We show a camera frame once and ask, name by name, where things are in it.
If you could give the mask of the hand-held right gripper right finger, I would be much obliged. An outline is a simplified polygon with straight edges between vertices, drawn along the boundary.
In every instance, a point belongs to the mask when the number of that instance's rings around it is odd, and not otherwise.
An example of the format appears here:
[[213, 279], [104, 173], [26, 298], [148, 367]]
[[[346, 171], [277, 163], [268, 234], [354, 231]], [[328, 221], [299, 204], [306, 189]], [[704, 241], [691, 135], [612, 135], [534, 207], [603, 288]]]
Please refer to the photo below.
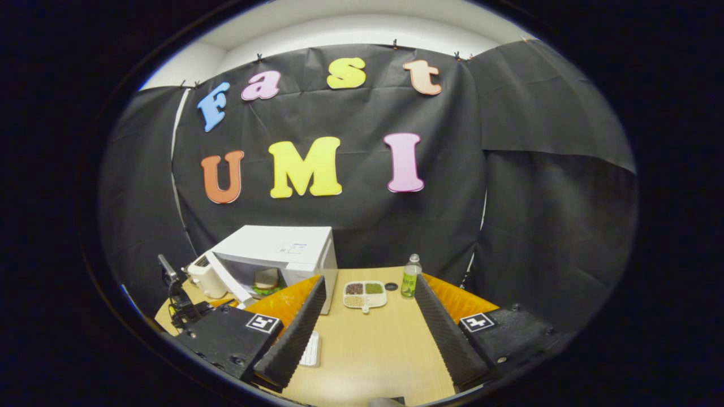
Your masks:
[[512, 380], [572, 337], [520, 304], [499, 307], [427, 274], [415, 299], [458, 392]]

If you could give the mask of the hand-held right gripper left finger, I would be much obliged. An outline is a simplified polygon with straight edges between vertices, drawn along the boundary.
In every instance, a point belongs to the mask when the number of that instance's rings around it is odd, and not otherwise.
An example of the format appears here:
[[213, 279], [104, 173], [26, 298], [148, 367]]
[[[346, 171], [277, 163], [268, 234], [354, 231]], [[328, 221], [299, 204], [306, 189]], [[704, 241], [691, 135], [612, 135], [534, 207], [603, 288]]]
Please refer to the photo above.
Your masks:
[[315, 275], [246, 309], [214, 307], [174, 339], [228, 376], [281, 392], [302, 360], [326, 299], [326, 279]]

